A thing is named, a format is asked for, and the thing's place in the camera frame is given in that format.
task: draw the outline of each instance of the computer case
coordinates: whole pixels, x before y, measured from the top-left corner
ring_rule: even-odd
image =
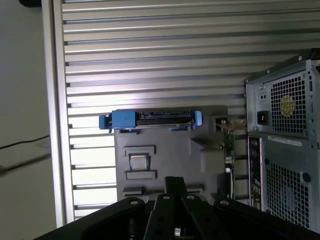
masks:
[[[245,80],[250,204],[320,233],[320,49]]]

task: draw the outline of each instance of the screw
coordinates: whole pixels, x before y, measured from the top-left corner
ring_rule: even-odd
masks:
[[[221,205],[228,206],[230,203],[229,203],[228,201],[226,201],[226,200],[222,200],[222,201],[220,202],[220,204],[221,204]]]
[[[186,199],[194,200],[194,199],[195,199],[195,196],[189,195],[189,196],[186,197]]]

